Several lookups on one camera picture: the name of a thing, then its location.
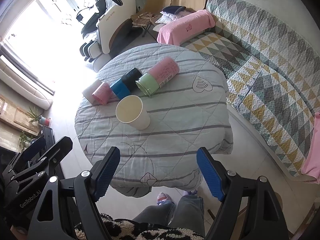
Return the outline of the pink cloth on sofa edge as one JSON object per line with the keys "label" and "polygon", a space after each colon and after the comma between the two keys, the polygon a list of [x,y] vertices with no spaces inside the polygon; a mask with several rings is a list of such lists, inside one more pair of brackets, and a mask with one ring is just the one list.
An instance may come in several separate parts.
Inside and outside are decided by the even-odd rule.
{"label": "pink cloth on sofa edge", "polygon": [[302,174],[313,178],[311,183],[319,184],[320,175],[320,122],[319,112],[315,113],[310,151],[302,166]]}

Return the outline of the wooden tv cabinet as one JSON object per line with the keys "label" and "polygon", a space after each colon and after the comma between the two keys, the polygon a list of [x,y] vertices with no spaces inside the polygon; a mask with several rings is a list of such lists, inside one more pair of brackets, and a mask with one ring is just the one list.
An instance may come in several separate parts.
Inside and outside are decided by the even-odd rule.
{"label": "wooden tv cabinet", "polygon": [[1,121],[5,124],[24,132],[28,135],[38,135],[40,127],[35,122],[29,122],[31,118],[27,112],[16,106],[9,99],[1,95]]}

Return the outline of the triangle patterned quilted sofa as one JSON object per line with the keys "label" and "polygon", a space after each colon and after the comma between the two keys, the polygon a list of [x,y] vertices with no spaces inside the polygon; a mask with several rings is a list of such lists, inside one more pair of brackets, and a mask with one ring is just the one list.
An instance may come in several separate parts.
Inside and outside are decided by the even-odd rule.
{"label": "triangle patterned quilted sofa", "polygon": [[319,55],[290,26],[243,0],[208,0],[215,27],[183,44],[219,68],[231,116],[291,180],[302,174],[319,112]]}

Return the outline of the potted plant red pot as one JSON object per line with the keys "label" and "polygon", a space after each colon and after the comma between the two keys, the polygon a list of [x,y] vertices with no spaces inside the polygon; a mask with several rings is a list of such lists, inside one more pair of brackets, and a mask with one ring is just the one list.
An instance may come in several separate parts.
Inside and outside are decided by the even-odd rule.
{"label": "potted plant red pot", "polygon": [[47,118],[43,116],[43,114],[40,114],[36,108],[29,108],[29,110],[26,113],[29,123],[31,124],[38,124],[40,126],[51,126],[51,118]]}

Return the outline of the pink and green can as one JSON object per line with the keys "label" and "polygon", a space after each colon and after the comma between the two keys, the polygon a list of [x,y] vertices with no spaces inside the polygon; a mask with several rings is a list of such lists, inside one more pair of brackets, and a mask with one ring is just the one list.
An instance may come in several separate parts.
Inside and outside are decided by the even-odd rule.
{"label": "pink and green can", "polygon": [[166,57],[143,74],[136,81],[136,85],[145,95],[151,97],[179,72],[180,68],[176,61]]}

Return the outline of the person's grey trouser legs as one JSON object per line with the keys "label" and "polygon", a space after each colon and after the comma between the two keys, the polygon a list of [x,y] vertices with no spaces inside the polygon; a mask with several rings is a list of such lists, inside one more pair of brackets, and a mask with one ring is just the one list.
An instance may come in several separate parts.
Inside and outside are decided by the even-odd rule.
{"label": "person's grey trouser legs", "polygon": [[134,222],[153,229],[189,229],[202,237],[204,228],[204,200],[197,195],[197,190],[185,191],[177,204],[168,194],[161,192],[157,204],[146,207],[134,219]]}

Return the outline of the grey striped quilted table cover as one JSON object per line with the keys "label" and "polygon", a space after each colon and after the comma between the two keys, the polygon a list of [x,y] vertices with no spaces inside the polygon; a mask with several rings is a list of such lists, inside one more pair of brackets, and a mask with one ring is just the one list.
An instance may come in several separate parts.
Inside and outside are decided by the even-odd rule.
{"label": "grey striped quilted table cover", "polygon": [[159,186],[194,190],[202,181],[197,150],[230,154],[233,149],[226,79],[198,53],[146,44],[112,59],[98,78],[116,81],[132,68],[147,72],[165,57],[178,64],[179,73],[153,96],[135,91],[151,119],[147,129],[137,130],[116,118],[117,98],[106,105],[83,100],[75,116],[76,134],[91,163],[103,159],[112,146],[119,148],[121,159],[111,186],[128,197],[143,197]]}

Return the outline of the small pink cup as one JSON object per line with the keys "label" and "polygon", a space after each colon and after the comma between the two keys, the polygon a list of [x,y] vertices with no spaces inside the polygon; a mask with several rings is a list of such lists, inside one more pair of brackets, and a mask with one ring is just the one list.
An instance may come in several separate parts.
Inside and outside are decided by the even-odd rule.
{"label": "small pink cup", "polygon": [[103,82],[93,93],[92,96],[94,100],[101,104],[106,105],[112,96],[112,89],[110,85],[106,82]]}

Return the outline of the dark blue cushion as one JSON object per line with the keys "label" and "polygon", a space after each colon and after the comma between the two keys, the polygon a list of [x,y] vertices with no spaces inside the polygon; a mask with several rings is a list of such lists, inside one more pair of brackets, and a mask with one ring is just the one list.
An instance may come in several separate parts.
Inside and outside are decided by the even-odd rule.
{"label": "dark blue cushion", "polygon": [[184,6],[170,5],[170,6],[164,7],[162,9],[162,12],[177,15],[179,12],[185,11],[185,9],[186,7]]}

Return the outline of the black and blue can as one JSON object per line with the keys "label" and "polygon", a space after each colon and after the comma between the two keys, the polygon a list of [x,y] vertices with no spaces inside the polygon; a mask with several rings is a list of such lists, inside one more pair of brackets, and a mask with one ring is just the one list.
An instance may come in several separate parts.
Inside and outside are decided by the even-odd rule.
{"label": "black and blue can", "polygon": [[122,100],[138,89],[136,81],[138,81],[142,75],[142,72],[138,68],[132,68],[121,78],[112,83],[110,88],[117,98]]}

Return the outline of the small white cup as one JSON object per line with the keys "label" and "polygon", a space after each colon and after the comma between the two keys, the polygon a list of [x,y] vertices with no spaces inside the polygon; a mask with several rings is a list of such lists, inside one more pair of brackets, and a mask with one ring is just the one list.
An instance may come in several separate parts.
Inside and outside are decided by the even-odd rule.
{"label": "small white cup", "polygon": [[90,104],[93,104],[95,102],[95,99],[92,94],[101,84],[102,82],[99,79],[97,79],[82,92],[83,96]]}

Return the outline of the white massage chair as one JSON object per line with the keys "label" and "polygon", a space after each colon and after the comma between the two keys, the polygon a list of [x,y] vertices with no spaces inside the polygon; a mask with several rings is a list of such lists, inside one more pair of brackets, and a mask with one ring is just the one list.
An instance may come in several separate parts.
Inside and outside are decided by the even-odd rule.
{"label": "white massage chair", "polygon": [[136,0],[99,0],[95,6],[98,12],[81,29],[85,42],[80,54],[89,62],[116,55],[132,30],[131,16],[136,13]]}

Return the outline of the cream paper cup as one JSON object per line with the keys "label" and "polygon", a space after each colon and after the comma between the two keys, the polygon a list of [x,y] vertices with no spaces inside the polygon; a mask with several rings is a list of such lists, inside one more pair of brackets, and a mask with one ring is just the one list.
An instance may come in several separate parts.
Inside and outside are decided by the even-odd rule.
{"label": "cream paper cup", "polygon": [[116,118],[123,124],[138,130],[149,127],[151,119],[140,97],[129,95],[117,104]]}

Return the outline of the black white fuzzy garment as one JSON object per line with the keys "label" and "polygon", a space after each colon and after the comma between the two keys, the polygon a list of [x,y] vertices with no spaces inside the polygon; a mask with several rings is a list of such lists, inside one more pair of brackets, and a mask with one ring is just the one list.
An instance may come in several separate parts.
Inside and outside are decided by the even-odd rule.
{"label": "black white fuzzy garment", "polygon": [[204,239],[200,234],[186,228],[169,228],[158,224],[137,223],[129,219],[113,219],[100,213],[111,239]]}

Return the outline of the small folding side table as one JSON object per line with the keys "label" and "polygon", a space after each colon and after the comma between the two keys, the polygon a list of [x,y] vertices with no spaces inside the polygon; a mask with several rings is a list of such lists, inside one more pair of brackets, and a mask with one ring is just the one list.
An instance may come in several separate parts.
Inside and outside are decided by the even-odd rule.
{"label": "small folding side table", "polygon": [[139,12],[131,16],[133,27],[140,27],[143,29],[142,37],[145,37],[151,27],[156,25],[161,14],[153,14],[151,12]]}

